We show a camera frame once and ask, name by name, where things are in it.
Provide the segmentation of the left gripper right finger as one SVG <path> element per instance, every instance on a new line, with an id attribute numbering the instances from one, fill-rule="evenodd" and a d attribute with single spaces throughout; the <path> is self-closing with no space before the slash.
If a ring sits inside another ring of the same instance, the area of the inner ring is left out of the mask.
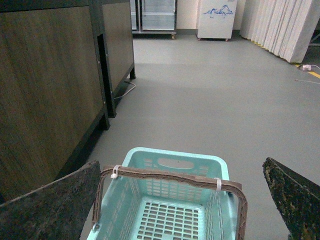
<path id="1" fill-rule="evenodd" d="M 289 240 L 320 238 L 320 186 L 268 157 L 262 165 L 271 197 Z"/>

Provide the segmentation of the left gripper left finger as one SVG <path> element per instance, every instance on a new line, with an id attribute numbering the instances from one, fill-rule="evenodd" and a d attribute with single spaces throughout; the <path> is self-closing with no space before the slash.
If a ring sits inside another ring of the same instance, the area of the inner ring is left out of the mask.
<path id="1" fill-rule="evenodd" d="M 78 170 L 0 206 L 2 240 L 78 240 L 95 200 L 100 163 Z"/>

